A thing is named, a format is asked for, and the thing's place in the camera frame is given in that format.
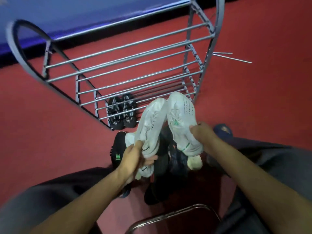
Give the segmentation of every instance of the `person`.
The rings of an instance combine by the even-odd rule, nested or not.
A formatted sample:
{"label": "person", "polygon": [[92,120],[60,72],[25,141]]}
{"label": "person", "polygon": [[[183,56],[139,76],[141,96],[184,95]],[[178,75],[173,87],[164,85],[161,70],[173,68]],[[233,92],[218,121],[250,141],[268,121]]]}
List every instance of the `person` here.
{"label": "person", "polygon": [[[204,145],[209,165],[238,186],[215,233],[312,233],[311,152],[231,136],[222,140],[204,122],[190,131]],[[128,147],[112,172],[89,169],[29,188],[0,210],[0,232],[100,233],[96,220],[101,213],[132,181],[138,167],[157,159],[144,160],[142,145],[137,141]],[[60,190],[63,198],[56,199]]]}

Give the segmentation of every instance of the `forearm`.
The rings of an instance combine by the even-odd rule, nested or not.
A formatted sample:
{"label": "forearm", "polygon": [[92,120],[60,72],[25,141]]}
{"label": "forearm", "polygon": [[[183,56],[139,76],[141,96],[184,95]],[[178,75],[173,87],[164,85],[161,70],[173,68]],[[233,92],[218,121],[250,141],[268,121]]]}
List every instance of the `forearm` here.
{"label": "forearm", "polygon": [[304,233],[311,228],[312,206],[308,200],[227,143],[215,139],[211,148],[213,157],[237,183],[271,231]]}
{"label": "forearm", "polygon": [[30,233],[88,233],[101,213],[121,191],[127,175],[116,169],[68,205],[48,217]]}

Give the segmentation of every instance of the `person's left arm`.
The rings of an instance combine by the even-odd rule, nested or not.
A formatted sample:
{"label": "person's left arm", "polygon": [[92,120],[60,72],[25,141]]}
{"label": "person's left arm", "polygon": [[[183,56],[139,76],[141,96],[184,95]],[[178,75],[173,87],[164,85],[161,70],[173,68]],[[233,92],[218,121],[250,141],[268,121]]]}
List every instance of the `person's left arm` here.
{"label": "person's left arm", "polygon": [[96,185],[76,198],[41,224],[33,228],[30,234],[86,234],[90,231],[102,212],[118,195],[122,188],[133,179],[133,173],[139,164],[150,165],[157,159],[151,157],[141,163],[142,141],[129,146],[123,155],[119,167]]}

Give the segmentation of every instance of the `blue wall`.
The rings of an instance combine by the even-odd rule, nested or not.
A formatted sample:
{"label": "blue wall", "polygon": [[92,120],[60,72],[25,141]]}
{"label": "blue wall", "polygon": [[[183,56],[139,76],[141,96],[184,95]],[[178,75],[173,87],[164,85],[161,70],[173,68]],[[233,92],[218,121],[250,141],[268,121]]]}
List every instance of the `blue wall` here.
{"label": "blue wall", "polygon": [[[28,20],[56,38],[186,1],[189,0],[0,0],[0,54],[10,51],[5,27],[11,20]],[[21,31],[19,38],[33,36],[31,31]],[[36,44],[21,43],[23,47]]]}

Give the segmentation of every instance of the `hand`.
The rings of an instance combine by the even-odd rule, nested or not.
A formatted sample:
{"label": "hand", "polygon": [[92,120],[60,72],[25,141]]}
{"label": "hand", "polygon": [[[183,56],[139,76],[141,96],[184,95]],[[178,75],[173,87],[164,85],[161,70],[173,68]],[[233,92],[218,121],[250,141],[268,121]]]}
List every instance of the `hand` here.
{"label": "hand", "polygon": [[212,145],[215,141],[220,140],[219,137],[213,132],[213,129],[205,122],[198,122],[197,126],[190,126],[189,128],[195,139],[204,145],[204,151],[213,155]]}
{"label": "hand", "polygon": [[124,151],[119,169],[123,172],[126,179],[135,176],[137,170],[143,166],[152,165],[158,159],[157,155],[145,159],[142,155],[143,142],[138,140],[135,145],[130,145]]}

